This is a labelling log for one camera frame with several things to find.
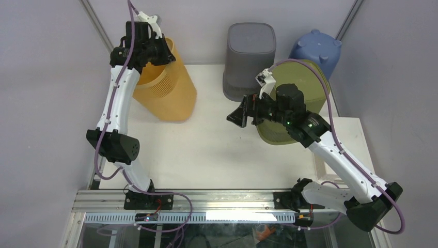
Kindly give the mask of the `yellow mesh waste bin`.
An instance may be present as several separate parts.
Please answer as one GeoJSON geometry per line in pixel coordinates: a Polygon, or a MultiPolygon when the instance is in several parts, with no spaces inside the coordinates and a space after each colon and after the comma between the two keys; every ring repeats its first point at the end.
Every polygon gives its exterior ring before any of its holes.
{"type": "Polygon", "coordinates": [[[143,67],[133,98],[161,121],[182,122],[194,111],[197,90],[174,42],[166,42],[175,61],[143,67]]]}

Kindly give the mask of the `grey mesh waste bin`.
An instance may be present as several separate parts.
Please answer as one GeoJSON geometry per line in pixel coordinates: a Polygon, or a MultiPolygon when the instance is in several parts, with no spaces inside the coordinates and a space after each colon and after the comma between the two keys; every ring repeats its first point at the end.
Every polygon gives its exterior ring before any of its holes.
{"type": "Polygon", "coordinates": [[[227,34],[222,89],[231,101],[260,92],[256,76],[274,63],[276,36],[267,23],[241,22],[231,25],[227,34]]]}

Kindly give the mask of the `green mesh waste bin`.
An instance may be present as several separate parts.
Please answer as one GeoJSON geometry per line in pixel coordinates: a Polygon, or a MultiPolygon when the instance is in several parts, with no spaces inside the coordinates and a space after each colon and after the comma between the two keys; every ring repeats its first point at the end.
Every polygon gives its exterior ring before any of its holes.
{"type": "MultiPolygon", "coordinates": [[[[276,80],[276,87],[295,84],[304,94],[306,109],[318,114],[326,102],[326,95],[319,77],[311,70],[319,74],[329,92],[330,86],[326,77],[319,66],[311,60],[301,59],[299,63],[287,61],[276,66],[271,72],[276,80]]],[[[260,138],[269,145],[289,145],[296,142],[279,123],[264,121],[256,128],[260,138]]]]}

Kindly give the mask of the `blue plastic bucket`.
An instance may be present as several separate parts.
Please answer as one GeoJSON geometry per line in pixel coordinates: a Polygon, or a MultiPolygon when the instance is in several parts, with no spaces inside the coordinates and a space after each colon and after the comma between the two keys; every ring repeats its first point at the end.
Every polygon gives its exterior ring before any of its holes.
{"type": "Polygon", "coordinates": [[[330,79],[341,55],[342,42],[332,36],[312,29],[294,43],[289,58],[307,59],[319,66],[327,80],[330,79]]]}

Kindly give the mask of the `white perforated plastic basket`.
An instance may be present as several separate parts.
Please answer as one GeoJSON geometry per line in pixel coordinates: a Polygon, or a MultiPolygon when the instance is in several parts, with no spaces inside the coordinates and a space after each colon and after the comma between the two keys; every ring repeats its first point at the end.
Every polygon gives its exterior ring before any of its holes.
{"type": "MultiPolygon", "coordinates": [[[[374,173],[361,121],[350,117],[334,117],[333,121],[337,137],[340,143],[349,150],[349,155],[354,156],[374,173]]],[[[317,154],[314,154],[314,164],[317,182],[331,181],[342,185],[343,188],[346,186],[344,181],[317,154]]]]}

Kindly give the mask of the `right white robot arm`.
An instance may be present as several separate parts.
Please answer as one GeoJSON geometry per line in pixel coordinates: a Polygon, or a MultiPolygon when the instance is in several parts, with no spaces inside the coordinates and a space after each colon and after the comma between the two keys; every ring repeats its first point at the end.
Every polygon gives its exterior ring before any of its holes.
{"type": "Polygon", "coordinates": [[[388,183],[348,153],[335,134],[333,125],[319,114],[307,110],[303,93],[294,84],[276,88],[275,97],[267,93],[246,95],[227,120],[245,128],[248,118],[257,126],[264,122],[281,124],[290,137],[323,161],[343,180],[346,189],[328,187],[303,178],[291,188],[288,198],[280,201],[293,211],[308,205],[320,205],[338,211],[357,228],[371,231],[391,210],[400,217],[400,231],[405,219],[397,200],[403,189],[388,183]]]}

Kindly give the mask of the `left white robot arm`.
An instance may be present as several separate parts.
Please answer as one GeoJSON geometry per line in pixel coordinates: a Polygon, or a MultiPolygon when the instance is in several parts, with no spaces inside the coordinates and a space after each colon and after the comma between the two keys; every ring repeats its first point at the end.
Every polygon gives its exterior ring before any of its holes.
{"type": "Polygon", "coordinates": [[[95,149],[95,171],[102,180],[122,173],[128,182],[126,196],[143,210],[151,209],[158,194],[153,181],[141,172],[139,140],[128,136],[128,113],[143,68],[175,62],[156,21],[127,21],[126,35],[110,53],[110,83],[102,115],[86,138],[95,149]]]}

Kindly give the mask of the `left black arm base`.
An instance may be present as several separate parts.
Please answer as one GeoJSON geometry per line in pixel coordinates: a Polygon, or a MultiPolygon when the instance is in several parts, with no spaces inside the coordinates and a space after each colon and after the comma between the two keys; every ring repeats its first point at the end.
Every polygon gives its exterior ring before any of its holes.
{"type": "Polygon", "coordinates": [[[174,193],[156,195],[147,195],[136,190],[127,190],[124,192],[125,200],[124,210],[172,210],[174,202],[174,193]]]}

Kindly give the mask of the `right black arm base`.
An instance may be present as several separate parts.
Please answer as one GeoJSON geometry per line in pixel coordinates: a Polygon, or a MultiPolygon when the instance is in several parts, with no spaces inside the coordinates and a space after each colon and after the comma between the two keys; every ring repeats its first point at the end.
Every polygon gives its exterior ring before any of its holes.
{"type": "Polygon", "coordinates": [[[310,203],[304,198],[302,191],[308,184],[313,183],[320,185],[319,183],[308,179],[299,178],[297,183],[290,189],[285,191],[276,190],[273,194],[274,209],[276,210],[292,210],[300,213],[301,210],[309,210],[310,203]]]}

